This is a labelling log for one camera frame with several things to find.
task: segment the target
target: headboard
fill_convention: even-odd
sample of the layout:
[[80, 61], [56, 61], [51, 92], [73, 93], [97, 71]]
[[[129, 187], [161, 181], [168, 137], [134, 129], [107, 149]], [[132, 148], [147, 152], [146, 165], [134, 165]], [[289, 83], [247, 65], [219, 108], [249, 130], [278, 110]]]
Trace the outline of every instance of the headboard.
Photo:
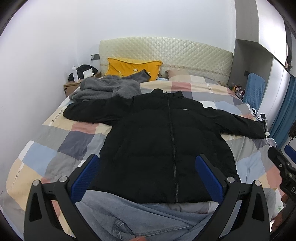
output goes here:
[[108, 57], [161, 60], [160, 77], [169, 69], [186, 69], [190, 74], [208, 77], [226, 85], [232, 52], [208, 44], [163, 37], [128, 37], [102, 40], [99, 47], [101, 71], [108, 70]]

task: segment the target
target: metal screw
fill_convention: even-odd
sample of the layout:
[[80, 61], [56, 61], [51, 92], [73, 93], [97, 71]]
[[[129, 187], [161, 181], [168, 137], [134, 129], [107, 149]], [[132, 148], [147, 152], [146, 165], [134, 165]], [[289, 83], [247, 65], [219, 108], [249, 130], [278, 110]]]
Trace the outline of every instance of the metal screw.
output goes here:
[[66, 176], [62, 176], [62, 177], [59, 178], [59, 181], [61, 183], [64, 183], [65, 181], [67, 181], [67, 177]]
[[234, 178], [233, 177], [228, 177], [227, 178], [227, 181], [230, 182], [230, 183], [233, 183], [234, 182]]
[[39, 184], [39, 180], [35, 180], [34, 182], [33, 182], [33, 185], [34, 186], [37, 186]]
[[261, 185], [261, 182], [259, 180], [255, 180], [255, 185], [256, 186], [260, 186]]

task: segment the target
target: white bottle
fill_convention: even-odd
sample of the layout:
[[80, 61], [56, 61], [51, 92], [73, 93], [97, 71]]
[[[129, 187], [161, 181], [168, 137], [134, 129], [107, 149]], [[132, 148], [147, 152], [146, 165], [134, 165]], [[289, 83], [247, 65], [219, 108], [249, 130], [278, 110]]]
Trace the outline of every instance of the white bottle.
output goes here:
[[78, 74], [77, 74], [76, 67], [74, 65], [72, 68], [72, 72], [73, 72], [74, 82], [78, 82]]

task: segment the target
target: jacket sleeve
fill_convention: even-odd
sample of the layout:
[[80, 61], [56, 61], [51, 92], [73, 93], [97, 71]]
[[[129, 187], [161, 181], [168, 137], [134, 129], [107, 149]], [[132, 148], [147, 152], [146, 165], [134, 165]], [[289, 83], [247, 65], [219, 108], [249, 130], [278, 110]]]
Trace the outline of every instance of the jacket sleeve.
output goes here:
[[114, 96], [106, 100], [89, 100], [67, 106], [63, 116], [74, 121], [115, 125], [129, 112], [133, 99]]
[[205, 115], [218, 125], [220, 133], [246, 136], [252, 139], [266, 137], [263, 126], [254, 120], [247, 119], [224, 110], [205, 108]]

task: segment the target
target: black puffer jacket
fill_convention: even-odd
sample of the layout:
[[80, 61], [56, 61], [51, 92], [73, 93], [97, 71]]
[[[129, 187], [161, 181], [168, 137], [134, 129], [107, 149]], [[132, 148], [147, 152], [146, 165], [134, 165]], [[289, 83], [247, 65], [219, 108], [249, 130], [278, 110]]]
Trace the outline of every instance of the black puffer jacket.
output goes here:
[[73, 103], [63, 115], [113, 125], [89, 189], [137, 203], [211, 200], [195, 170], [195, 157], [203, 153], [225, 176], [237, 177], [232, 152], [220, 134], [265, 138], [259, 123], [204, 108], [181, 91], [155, 89], [132, 99]]

